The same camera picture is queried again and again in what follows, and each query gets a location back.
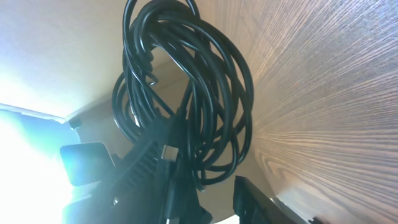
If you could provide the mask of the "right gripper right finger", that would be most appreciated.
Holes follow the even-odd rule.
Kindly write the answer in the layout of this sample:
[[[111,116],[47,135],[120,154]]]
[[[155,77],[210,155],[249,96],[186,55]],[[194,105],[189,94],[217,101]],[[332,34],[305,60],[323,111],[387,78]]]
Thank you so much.
[[[236,176],[233,210],[240,224],[307,223],[288,208],[282,208],[262,193],[248,178]]]

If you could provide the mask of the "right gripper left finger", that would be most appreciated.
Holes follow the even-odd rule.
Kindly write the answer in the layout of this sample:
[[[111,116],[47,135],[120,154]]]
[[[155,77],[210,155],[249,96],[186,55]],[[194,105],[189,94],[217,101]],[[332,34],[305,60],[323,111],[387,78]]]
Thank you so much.
[[[88,195],[66,206],[64,223],[211,223],[187,159],[186,111],[160,116]]]

